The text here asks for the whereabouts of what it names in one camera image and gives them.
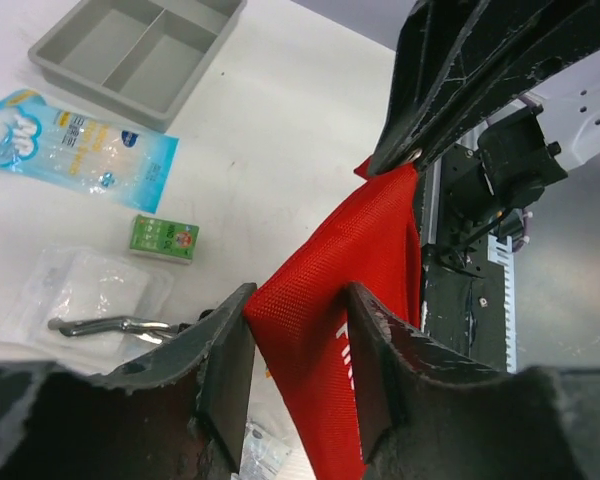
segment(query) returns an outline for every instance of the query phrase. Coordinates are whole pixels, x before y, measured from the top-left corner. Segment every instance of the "blue packaging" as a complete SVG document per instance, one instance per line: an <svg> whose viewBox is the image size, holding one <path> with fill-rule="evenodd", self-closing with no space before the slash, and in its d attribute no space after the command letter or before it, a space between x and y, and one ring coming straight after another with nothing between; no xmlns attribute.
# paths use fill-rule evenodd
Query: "blue packaging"
<svg viewBox="0 0 600 480"><path fill-rule="evenodd" d="M46 104L32 90L0 102L0 168L155 213L178 139Z"/></svg>

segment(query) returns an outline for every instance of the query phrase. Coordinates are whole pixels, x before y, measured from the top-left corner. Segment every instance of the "gray plastic tray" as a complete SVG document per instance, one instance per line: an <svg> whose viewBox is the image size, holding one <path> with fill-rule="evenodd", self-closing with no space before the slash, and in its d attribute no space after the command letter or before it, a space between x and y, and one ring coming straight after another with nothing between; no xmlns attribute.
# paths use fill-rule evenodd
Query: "gray plastic tray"
<svg viewBox="0 0 600 480"><path fill-rule="evenodd" d="M245 0L82 0L30 50L44 77L164 132Z"/></svg>

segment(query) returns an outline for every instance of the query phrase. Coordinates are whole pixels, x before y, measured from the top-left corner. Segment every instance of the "green small box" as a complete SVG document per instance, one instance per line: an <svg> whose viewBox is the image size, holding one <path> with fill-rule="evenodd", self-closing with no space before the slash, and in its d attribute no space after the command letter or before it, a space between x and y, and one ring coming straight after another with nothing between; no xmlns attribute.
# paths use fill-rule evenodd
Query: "green small box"
<svg viewBox="0 0 600 480"><path fill-rule="evenodd" d="M129 248L137 255L190 264L199 230L195 225L138 215Z"/></svg>

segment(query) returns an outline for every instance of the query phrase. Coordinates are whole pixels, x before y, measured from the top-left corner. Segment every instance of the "metal tweezers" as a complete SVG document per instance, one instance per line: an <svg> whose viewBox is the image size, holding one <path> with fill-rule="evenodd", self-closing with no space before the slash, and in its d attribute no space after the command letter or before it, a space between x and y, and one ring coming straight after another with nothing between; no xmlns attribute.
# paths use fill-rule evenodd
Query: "metal tweezers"
<svg viewBox="0 0 600 480"><path fill-rule="evenodd" d="M190 325L181 323L171 325L139 317L118 316L95 320L65 322L61 318L52 318L47 323L49 330L60 332L65 337L83 337L105 332L122 332L136 335L141 340L161 344L182 332Z"/></svg>

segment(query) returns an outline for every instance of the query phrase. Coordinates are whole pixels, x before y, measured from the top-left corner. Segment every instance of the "red fabric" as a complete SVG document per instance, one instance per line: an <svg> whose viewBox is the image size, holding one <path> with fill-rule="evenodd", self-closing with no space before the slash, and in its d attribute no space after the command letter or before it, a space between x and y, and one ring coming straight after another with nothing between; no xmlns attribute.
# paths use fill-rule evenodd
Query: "red fabric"
<svg viewBox="0 0 600 480"><path fill-rule="evenodd" d="M362 164L356 168L353 173L355 173L356 175L358 175L359 177L364 178L365 180L369 180L369 175L367 175L367 172L369 171L369 164L371 163L371 157L367 158L364 162L362 162Z"/></svg>
<svg viewBox="0 0 600 480"><path fill-rule="evenodd" d="M367 181L245 310L319 480L359 480L364 473L343 289L361 282L419 324L416 181L412 165Z"/></svg>

